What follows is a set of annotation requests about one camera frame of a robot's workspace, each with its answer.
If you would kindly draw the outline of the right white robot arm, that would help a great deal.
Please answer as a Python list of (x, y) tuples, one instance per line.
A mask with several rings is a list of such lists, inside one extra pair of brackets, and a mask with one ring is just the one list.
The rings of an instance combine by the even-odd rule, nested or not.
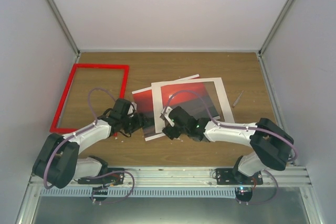
[(252, 153), (238, 158), (232, 171), (233, 180), (240, 185), (266, 168), (285, 170), (293, 148), (292, 137), (266, 118), (247, 124), (196, 119), (180, 106), (163, 109), (161, 117), (167, 122), (162, 132), (172, 140), (184, 134), (196, 142), (228, 142), (252, 148)]

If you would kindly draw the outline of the right aluminium corner post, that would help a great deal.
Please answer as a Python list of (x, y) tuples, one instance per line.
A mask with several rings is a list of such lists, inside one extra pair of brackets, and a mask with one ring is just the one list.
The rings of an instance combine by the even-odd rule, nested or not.
[(294, 4), (296, 0), (286, 0), (282, 9), (280, 10), (279, 15), (277, 16), (273, 26), (271, 27), (271, 30), (269, 31), (268, 35), (266, 36), (261, 48), (258, 50), (258, 55), (260, 57), (263, 56), (263, 54), (266, 52), (267, 47), (269, 46), (271, 40), (273, 39), (275, 33), (279, 29), (280, 25), (284, 21), (286, 15), (290, 11), (292, 5)]

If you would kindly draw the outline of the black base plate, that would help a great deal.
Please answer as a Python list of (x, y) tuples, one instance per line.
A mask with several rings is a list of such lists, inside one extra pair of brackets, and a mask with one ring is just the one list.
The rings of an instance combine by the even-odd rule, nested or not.
[(262, 185), (263, 179), (261, 172), (254, 173), (248, 177), (243, 175), (233, 168), (216, 168), (212, 173), (212, 177), (216, 180), (218, 185)]
[(123, 184), (123, 180), (124, 180), (124, 168), (110, 168), (108, 167), (107, 170), (105, 172), (100, 172), (99, 176), (102, 176), (106, 173), (111, 173), (113, 172), (113, 174), (110, 174), (108, 176), (104, 176), (101, 178), (80, 178), (80, 179), (75, 179), (75, 181), (78, 184), (82, 184), (82, 185), (107, 185), (107, 184), (111, 184), (111, 185), (122, 185)]

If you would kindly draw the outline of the left aluminium corner post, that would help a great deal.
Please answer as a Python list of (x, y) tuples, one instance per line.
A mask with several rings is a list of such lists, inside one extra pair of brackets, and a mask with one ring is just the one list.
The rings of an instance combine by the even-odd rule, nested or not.
[(54, 0), (46, 0), (49, 8), (51, 9), (57, 23), (59, 24), (63, 34), (65, 35), (67, 42), (69, 46), (72, 48), (73, 52), (75, 53), (76, 57), (79, 57), (80, 50), (78, 46), (76, 45), (75, 40), (73, 39), (73, 36), (70, 33), (70, 30), (68, 29), (68, 26), (66, 25), (59, 8)]

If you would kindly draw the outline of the red sunset photo print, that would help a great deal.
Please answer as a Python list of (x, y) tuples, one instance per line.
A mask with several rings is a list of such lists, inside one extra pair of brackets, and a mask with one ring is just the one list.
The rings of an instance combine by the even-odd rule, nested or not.
[[(215, 119), (223, 118), (223, 112), (218, 100), (214, 82), (196, 82), (163, 86), (161, 89), (162, 104), (166, 105), (171, 95), (180, 90), (191, 90), (199, 94), (205, 101), (207, 109), (210, 111), (212, 117)], [(134, 102), (136, 103), (137, 111), (143, 113), (148, 119), (150, 119), (150, 125), (143, 128), (145, 140), (150, 141), (163, 137), (163, 133), (157, 133), (155, 131), (152, 88), (148, 87), (133, 91), (132, 95)], [(196, 95), (189, 92), (183, 92), (175, 96), (169, 106), (171, 108), (180, 106), (189, 115), (196, 119), (208, 117), (206, 108), (202, 104), (201, 100)]]

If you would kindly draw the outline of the aluminium front rail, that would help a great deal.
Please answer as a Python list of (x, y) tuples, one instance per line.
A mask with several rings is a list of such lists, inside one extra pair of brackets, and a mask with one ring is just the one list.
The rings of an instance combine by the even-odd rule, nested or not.
[[(215, 172), (216, 167), (125, 167), (123, 174), (111, 175), (121, 187), (239, 187), (241, 184)], [(266, 169), (256, 180), (258, 187), (311, 187), (308, 171), (302, 166), (288, 166), (284, 171)]]

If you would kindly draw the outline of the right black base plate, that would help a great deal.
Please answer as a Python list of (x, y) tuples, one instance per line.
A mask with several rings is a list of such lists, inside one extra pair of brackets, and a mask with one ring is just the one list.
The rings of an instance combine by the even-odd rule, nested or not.
[(218, 185), (262, 185), (263, 179), (261, 172), (254, 173), (248, 177), (243, 175), (233, 168), (216, 168), (212, 173), (212, 177), (216, 180)]

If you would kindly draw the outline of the aluminium corner post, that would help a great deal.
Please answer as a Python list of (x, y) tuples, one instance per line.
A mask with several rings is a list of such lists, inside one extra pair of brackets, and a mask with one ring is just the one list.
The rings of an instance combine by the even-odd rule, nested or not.
[(266, 36), (261, 48), (258, 50), (258, 55), (260, 57), (263, 56), (263, 54), (266, 52), (267, 47), (269, 46), (271, 40), (273, 39), (275, 33), (279, 29), (280, 25), (284, 21), (286, 15), (290, 11), (292, 5), (294, 4), (296, 0), (286, 0), (282, 9), (280, 10), (279, 15), (277, 16), (273, 26), (271, 27), (271, 30), (269, 31), (268, 35)]
[(75, 40), (73, 39), (73, 36), (70, 33), (70, 30), (68, 29), (68, 26), (66, 25), (59, 8), (54, 0), (46, 0), (49, 8), (51, 9), (57, 23), (59, 24), (63, 34), (65, 35), (67, 42), (69, 46), (72, 48), (73, 52), (75, 53), (76, 57), (79, 57), (80, 50), (78, 46), (76, 45)]

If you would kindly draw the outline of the white mat board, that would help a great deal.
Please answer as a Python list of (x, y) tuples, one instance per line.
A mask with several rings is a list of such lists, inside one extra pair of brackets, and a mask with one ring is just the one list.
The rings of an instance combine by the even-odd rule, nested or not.
[(171, 97), (168, 99), (166, 105), (162, 104), (162, 93), (161, 93), (161, 89), (163, 86), (168, 86), (168, 85), (175, 85), (175, 84), (186, 84), (186, 83), (196, 83), (196, 82), (214, 82), (215, 85), (215, 89), (217, 92), (217, 96), (218, 96), (218, 100), (220, 103), (220, 106), (222, 108), (222, 112), (223, 112), (223, 120), (227, 123), (234, 123), (234, 116), (232, 113), (232, 109), (230, 107), (229, 104), (229, 100), (222, 82), (221, 78), (191, 78), (191, 79), (182, 79), (182, 80), (175, 80), (175, 81), (165, 81), (165, 82), (155, 82), (152, 83), (152, 98), (153, 98), (153, 109), (154, 109), (154, 123), (155, 123), (155, 131), (157, 133), (162, 133), (162, 120), (160, 119), (161, 116), (161, 112), (163, 110), (163, 108), (170, 104), (170, 102), (172, 101), (172, 99), (177, 96), (178, 94), (181, 94), (183, 92), (189, 92), (192, 93), (194, 95), (196, 95), (202, 102), (202, 104), (204, 105), (204, 107), (206, 108), (206, 111), (209, 111), (207, 109), (207, 105), (205, 103), (205, 101), (202, 99), (202, 97), (191, 91), (191, 90), (180, 90), (176, 93), (174, 93), (173, 95), (171, 95)]

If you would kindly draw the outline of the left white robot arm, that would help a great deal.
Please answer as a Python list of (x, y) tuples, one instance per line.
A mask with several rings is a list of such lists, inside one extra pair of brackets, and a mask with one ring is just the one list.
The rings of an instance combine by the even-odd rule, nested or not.
[(92, 179), (96, 184), (103, 184), (108, 179), (108, 164), (95, 156), (79, 158), (79, 154), (116, 133), (131, 137), (148, 123), (149, 119), (136, 110), (133, 102), (119, 98), (91, 124), (68, 134), (51, 133), (38, 154), (32, 173), (43, 179), (46, 189), (62, 189), (74, 179)]

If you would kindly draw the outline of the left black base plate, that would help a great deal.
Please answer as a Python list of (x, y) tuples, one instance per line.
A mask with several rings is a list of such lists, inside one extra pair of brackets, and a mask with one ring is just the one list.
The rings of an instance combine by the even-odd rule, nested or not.
[(111, 184), (111, 185), (122, 185), (123, 184), (123, 180), (124, 180), (124, 168), (110, 168), (108, 167), (107, 170), (105, 172), (100, 172), (99, 176), (102, 176), (106, 173), (111, 173), (113, 172), (113, 174), (110, 174), (108, 176), (104, 176), (101, 178), (80, 178), (80, 179), (75, 179), (75, 181), (78, 184), (82, 184), (82, 185), (107, 185), (107, 184)]

